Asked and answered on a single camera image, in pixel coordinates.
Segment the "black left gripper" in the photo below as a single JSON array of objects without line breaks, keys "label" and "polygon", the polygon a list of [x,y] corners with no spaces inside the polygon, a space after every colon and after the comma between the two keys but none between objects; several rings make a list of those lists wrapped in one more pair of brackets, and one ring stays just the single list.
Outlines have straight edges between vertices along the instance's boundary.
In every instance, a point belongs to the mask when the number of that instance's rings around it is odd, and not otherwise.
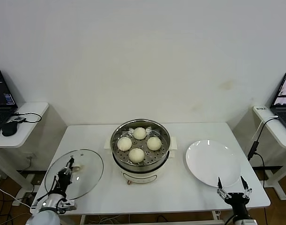
[{"label": "black left gripper", "polygon": [[57,173],[58,179],[56,180],[56,184],[53,193],[64,195],[66,194],[67,187],[72,183],[72,168],[73,168],[74,158],[70,157],[67,162],[67,167]]}]

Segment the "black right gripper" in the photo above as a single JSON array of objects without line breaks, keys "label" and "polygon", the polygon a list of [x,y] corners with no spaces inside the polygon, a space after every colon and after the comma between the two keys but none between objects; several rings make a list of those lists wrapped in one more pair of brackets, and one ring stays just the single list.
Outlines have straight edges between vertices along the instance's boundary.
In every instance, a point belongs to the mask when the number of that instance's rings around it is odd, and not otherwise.
[{"label": "black right gripper", "polygon": [[252,193],[252,189],[249,188],[246,180],[242,176],[240,178],[244,188],[244,193],[227,193],[222,187],[220,177],[218,177],[217,194],[222,199],[225,199],[225,203],[232,207],[235,216],[234,219],[249,219],[246,204],[249,203],[249,197]]}]

